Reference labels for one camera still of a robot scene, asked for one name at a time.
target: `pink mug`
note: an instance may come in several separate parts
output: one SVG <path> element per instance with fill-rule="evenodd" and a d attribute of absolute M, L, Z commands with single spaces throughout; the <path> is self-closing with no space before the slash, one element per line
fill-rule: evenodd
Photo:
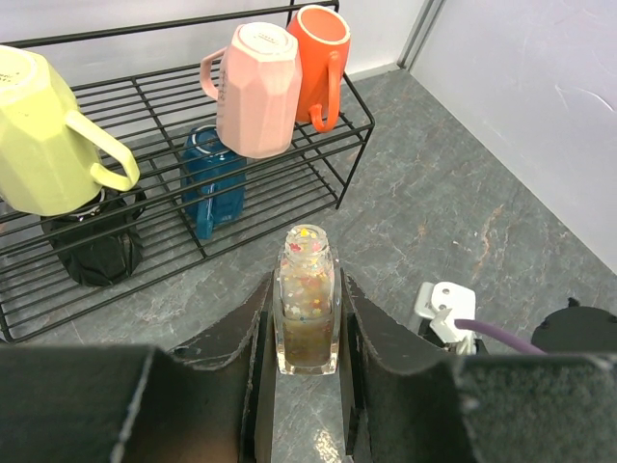
<path fill-rule="evenodd" d="M 212 62 L 223 57 L 220 84 Z M 217 101 L 221 142 L 245 157 L 264 158 L 289 148 L 302 84 L 298 41 L 266 22 L 238 26 L 231 44 L 201 60 L 201 87 Z"/>

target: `orange mug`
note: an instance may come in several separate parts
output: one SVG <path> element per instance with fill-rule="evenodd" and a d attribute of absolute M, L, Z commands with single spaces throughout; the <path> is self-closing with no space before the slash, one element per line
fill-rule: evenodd
<path fill-rule="evenodd" d="M 289 23 L 287 32 L 298 39 L 302 62 L 296 121 L 312 123 L 318 132 L 328 132 L 338 120 L 340 79 L 351 40 L 349 26 L 332 10 L 306 5 Z"/>

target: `black metal shelf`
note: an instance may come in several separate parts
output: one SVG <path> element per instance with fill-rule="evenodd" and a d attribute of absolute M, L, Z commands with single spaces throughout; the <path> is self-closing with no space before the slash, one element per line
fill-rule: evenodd
<path fill-rule="evenodd" d="M 337 2 L 319 3 L 337 7 Z M 301 6 L 291 2 L 284 7 L 255 12 L 7 44 L 31 47 L 91 40 L 252 15 L 288 14 Z M 189 131 L 213 123 L 216 117 L 215 102 L 201 91 L 198 75 L 199 66 L 189 65 L 73 88 L 83 113 L 131 147 L 142 173 L 139 185 L 148 197 L 122 210 L 105 212 L 89 223 L 145 206 L 145 213 L 130 225 L 137 226 L 144 240 L 144 259 L 130 279 L 116 286 L 80 286 L 58 261 L 58 252 L 129 225 L 53 249 L 48 241 L 53 233 L 43 235 L 40 228 L 41 222 L 51 219 L 41 220 L 8 210 L 2 213 L 4 204 L 0 203 L 0 334 L 5 341 L 29 340 L 269 232 L 304 220 L 317 211 L 340 206 L 374 126 L 368 108 L 346 75 L 347 96 L 342 106 L 346 113 L 340 114 L 333 131 L 319 134 L 308 123 L 296 124 L 292 146 L 287 152 L 260 161 L 250 160 L 242 169 L 182 187 L 181 180 L 189 176 L 186 161 L 181 158 Z M 361 124 L 356 126 L 346 114 L 353 114 Z M 355 154 L 351 162 L 350 152 Z M 109 169 L 120 169 L 111 157 L 103 153 L 102 158 Z M 216 227 L 210 239 L 199 240 L 183 208 L 229 189 L 201 195 L 189 203 L 182 202 L 182 194 L 239 173 L 246 175 L 246 181 L 229 189 L 246 187 L 242 215 L 234 222 Z M 121 198 L 128 200 L 131 195 L 124 193 Z"/>

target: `mug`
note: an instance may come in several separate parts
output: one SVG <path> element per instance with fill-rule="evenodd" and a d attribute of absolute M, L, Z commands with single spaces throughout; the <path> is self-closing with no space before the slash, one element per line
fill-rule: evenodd
<path fill-rule="evenodd" d="M 303 79 L 296 121 L 312 123 L 318 132 L 328 132 L 335 128 L 338 120 L 340 79 L 351 40 L 349 26 L 336 12 L 307 5 L 294 16 L 287 31 L 298 39 L 302 61 Z"/>
<path fill-rule="evenodd" d="M 103 167 L 96 147 L 126 176 Z M 0 197 L 22 212 L 59 215 L 94 198 L 101 185 L 128 191 L 138 179 L 131 151 L 79 112 L 41 55 L 0 45 Z"/>
<path fill-rule="evenodd" d="M 220 84 L 212 62 L 223 57 Z M 203 91 L 217 104 L 221 142 L 245 157 L 263 158 L 289 148 L 293 136 L 302 65 L 298 41 L 266 22 L 238 26 L 231 44 L 201 61 Z"/>
<path fill-rule="evenodd" d="M 134 189 L 134 196 L 136 203 L 146 199 L 146 193 L 141 188 Z M 88 223 L 94 217 L 126 206 L 126 201 L 120 198 L 118 191 L 102 188 L 96 198 L 72 214 L 54 218 L 41 217 L 40 226 L 44 234 L 50 234 L 71 225 L 81 224 L 74 230 L 49 238 L 51 246 L 56 250 L 61 250 L 75 241 L 130 224 L 144 212 L 144 208 L 141 207 L 93 224 Z M 60 251 L 58 259 L 69 276 L 78 284 L 111 286 L 133 274 L 142 261 L 143 250 L 144 245 L 137 227 L 131 226 L 96 238 L 82 246 Z"/>
<path fill-rule="evenodd" d="M 222 176 L 247 165 L 246 158 L 227 149 L 221 143 L 214 125 L 204 125 L 191 130 L 185 147 L 182 159 L 188 161 L 185 166 L 191 175 L 182 179 L 183 187 L 193 182 Z M 201 193 L 207 195 L 243 181 L 246 181 L 245 174 L 224 178 L 203 186 Z M 244 186 L 240 186 L 227 193 L 185 206 L 186 213 L 197 224 L 196 235 L 199 239 L 208 239 L 215 225 L 230 222 L 240 216 L 244 205 L 244 191 Z M 187 203 L 198 196 L 197 190 L 191 190 L 182 195 L 182 201 Z"/>

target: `blue mug handle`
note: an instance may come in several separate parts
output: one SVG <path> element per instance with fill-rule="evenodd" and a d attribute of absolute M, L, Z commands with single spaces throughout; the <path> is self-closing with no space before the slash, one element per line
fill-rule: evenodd
<path fill-rule="evenodd" d="M 214 183 L 204 186 L 201 189 L 204 195 L 214 193 Z M 199 202 L 197 209 L 197 238 L 209 239 L 212 236 L 212 229 L 214 229 L 214 217 L 212 216 L 212 202 L 214 198 L 208 198 L 205 201 Z"/>

